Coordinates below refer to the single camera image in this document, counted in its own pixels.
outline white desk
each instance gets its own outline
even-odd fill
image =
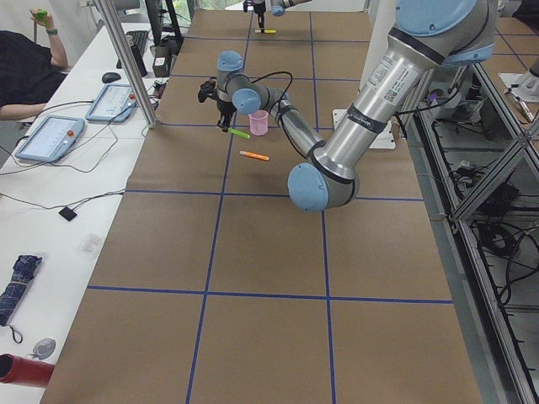
[[[147,24],[125,24],[125,31],[146,28]],[[117,56],[106,29],[102,29],[47,106],[94,99],[103,87],[101,76],[104,72],[116,71],[116,61]],[[155,80],[151,72],[151,61],[150,52],[147,51],[145,62],[148,76],[144,78],[147,88]],[[118,82],[127,82],[123,71],[117,72],[123,77]],[[88,108],[89,104],[81,104],[50,112],[84,117]],[[87,123],[77,144],[85,142],[103,127],[102,124]],[[124,124],[112,126],[118,142],[91,173],[45,165],[22,173],[0,176],[0,192],[40,205],[53,206],[123,189],[141,150],[144,141],[141,133],[145,127],[146,121],[141,111],[136,109]],[[58,163],[88,170],[114,141],[111,130],[106,129]],[[8,159],[0,173],[18,170],[20,167]],[[11,330],[8,327],[0,328],[2,354],[25,356],[32,352],[35,343],[42,338],[54,338],[57,348],[46,362],[57,361],[120,198],[116,195],[92,200],[77,209],[78,217],[68,222],[58,215],[60,209],[42,210],[0,196],[0,293],[11,279],[12,267],[19,255],[34,254],[43,257],[35,279],[9,320],[23,333],[24,341],[21,344],[15,343]],[[97,237],[100,244],[88,253],[83,251],[81,244],[90,235],[92,238]],[[44,391],[40,388],[0,384],[3,404],[37,403]]]

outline red cylinder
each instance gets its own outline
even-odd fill
[[[46,387],[54,364],[21,358],[10,353],[0,355],[0,382],[31,387]]]

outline person's arm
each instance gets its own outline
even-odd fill
[[[39,21],[33,16],[30,17],[30,19],[32,19],[36,24],[46,28],[47,35],[49,36],[49,43],[51,44],[51,65],[54,67],[58,67],[59,69],[67,68],[69,65],[67,63],[66,50],[64,49],[64,45],[62,44],[61,39],[58,36],[58,32],[54,25],[54,19],[52,18],[52,16],[48,14],[43,18],[42,21]]]
[[[0,107],[0,120],[24,120],[38,115],[45,104],[10,104]]]

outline orange marker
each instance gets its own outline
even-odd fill
[[[244,150],[240,150],[239,154],[245,157],[256,158],[257,160],[264,160],[265,162],[268,162],[270,159],[268,156],[264,156],[262,154],[256,154],[256,153],[252,153],[250,151],[244,151]]]

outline blue umbrella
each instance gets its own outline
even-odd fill
[[[15,310],[19,300],[23,297],[28,283],[34,278],[34,271],[41,263],[42,258],[34,255],[19,255],[19,259],[13,266],[13,275],[6,290],[0,296],[0,326],[8,324],[9,317]],[[15,329],[11,327],[13,340],[16,343],[23,342],[23,336],[18,332],[20,339],[15,337]]]

